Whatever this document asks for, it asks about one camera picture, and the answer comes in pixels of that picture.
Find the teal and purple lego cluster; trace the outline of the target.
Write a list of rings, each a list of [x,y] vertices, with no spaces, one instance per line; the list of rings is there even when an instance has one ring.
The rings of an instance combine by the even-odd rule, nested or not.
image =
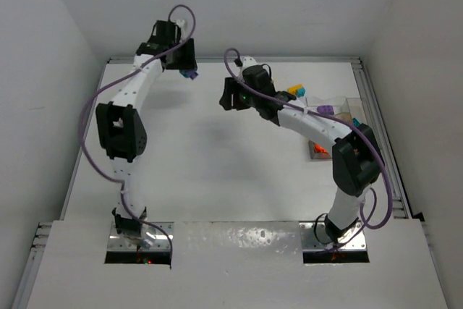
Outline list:
[[[179,70],[179,73],[190,80],[194,80],[198,77],[198,72],[196,69],[185,69],[185,70]]]

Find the large orange curved lego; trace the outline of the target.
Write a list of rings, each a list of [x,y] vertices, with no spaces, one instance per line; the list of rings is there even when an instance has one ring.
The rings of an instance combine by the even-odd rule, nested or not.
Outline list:
[[[314,152],[315,153],[326,153],[326,150],[323,147],[319,146],[318,144],[315,144]]]

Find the teal lego brick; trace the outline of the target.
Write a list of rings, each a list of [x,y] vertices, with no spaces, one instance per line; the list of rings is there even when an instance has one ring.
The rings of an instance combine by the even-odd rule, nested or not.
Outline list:
[[[352,122],[353,122],[353,125],[355,127],[359,127],[361,125],[361,122],[359,120],[357,120],[356,118],[353,118],[352,119]]]

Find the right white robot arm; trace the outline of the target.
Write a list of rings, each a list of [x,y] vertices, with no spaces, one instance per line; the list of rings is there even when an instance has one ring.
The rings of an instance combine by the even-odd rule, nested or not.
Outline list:
[[[255,109],[261,118],[294,131],[326,150],[337,186],[324,218],[328,241],[336,243],[357,222],[365,191],[383,173],[384,162],[373,130],[353,127],[336,117],[306,107],[288,91],[277,91],[270,70],[253,60],[240,61],[239,74],[225,79],[220,106],[226,110]]]

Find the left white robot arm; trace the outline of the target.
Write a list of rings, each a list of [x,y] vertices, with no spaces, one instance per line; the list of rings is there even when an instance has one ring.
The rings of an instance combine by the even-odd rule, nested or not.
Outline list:
[[[146,42],[138,47],[127,83],[107,103],[95,108],[98,138],[121,185],[113,210],[116,231],[134,239],[143,237],[146,206],[142,195],[132,188],[137,159],[148,144],[141,109],[153,83],[166,70],[187,78],[197,77],[195,44],[187,33],[186,20],[158,20]]]

